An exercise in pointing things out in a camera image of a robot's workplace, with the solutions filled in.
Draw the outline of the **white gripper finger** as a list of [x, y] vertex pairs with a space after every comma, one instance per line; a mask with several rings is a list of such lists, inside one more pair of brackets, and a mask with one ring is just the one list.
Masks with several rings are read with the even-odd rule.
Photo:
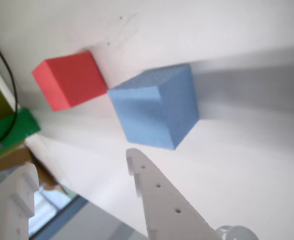
[[28, 221], [34, 216], [38, 190], [38, 173], [32, 163], [17, 168], [0, 184], [0, 240], [29, 239]]
[[151, 240], [219, 240], [220, 236], [140, 150], [126, 151]]

